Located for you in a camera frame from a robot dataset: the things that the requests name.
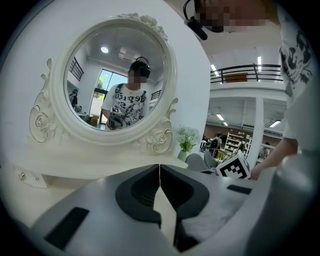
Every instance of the round mirror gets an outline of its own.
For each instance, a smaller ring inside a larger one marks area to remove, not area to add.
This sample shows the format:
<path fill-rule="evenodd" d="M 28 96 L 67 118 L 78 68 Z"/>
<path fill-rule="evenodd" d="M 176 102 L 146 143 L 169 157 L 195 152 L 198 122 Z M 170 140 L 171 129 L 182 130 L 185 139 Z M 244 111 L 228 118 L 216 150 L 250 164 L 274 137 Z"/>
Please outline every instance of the round mirror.
<path fill-rule="evenodd" d="M 73 113 L 103 131 L 129 128 L 156 106 L 167 82 L 159 41 L 130 24 L 87 36 L 70 56 L 64 92 Z"/>

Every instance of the white box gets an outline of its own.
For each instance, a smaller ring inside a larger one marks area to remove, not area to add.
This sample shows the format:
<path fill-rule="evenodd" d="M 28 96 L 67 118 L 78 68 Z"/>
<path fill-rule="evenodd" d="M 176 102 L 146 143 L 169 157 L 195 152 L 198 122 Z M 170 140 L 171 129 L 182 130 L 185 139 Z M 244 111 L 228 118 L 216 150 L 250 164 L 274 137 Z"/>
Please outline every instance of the white box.
<path fill-rule="evenodd" d="M 219 176 L 236 179 L 249 179 L 250 166 L 241 150 L 226 157 L 215 169 Z"/>

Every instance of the window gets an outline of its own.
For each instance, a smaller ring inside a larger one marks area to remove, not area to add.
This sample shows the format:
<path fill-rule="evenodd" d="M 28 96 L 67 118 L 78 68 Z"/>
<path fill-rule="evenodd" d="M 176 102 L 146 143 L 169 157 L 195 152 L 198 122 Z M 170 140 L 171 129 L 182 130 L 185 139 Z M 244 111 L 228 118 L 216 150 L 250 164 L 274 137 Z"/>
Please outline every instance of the window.
<path fill-rule="evenodd" d="M 90 106 L 90 115 L 100 116 L 99 125 L 105 125 L 107 118 L 102 114 L 101 106 L 106 98 L 108 91 L 112 86 L 125 84 L 128 82 L 128 77 L 120 75 L 108 70 L 102 70 L 99 79 L 95 85 L 93 97 Z"/>

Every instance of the black railing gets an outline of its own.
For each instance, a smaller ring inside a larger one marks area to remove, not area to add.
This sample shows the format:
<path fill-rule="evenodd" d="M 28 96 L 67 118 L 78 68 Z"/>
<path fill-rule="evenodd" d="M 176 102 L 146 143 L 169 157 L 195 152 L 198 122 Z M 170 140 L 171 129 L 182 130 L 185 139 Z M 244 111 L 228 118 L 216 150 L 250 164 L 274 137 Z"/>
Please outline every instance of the black railing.
<path fill-rule="evenodd" d="M 161 90 L 158 90 L 151 94 L 151 101 L 160 97 Z"/>
<path fill-rule="evenodd" d="M 254 80 L 257 82 L 260 81 L 282 81 L 280 75 L 280 65 L 273 64 L 251 64 L 251 65 L 242 65 L 242 66 L 231 66 L 226 68 L 217 69 L 211 71 L 211 84 L 216 83 L 232 83 L 232 82 L 243 82 L 244 80 Z"/>
<path fill-rule="evenodd" d="M 82 75 L 84 74 L 84 71 L 82 70 L 82 68 L 80 67 L 76 57 L 73 58 L 69 71 L 71 72 L 71 74 L 74 75 L 74 77 L 80 81 Z"/>

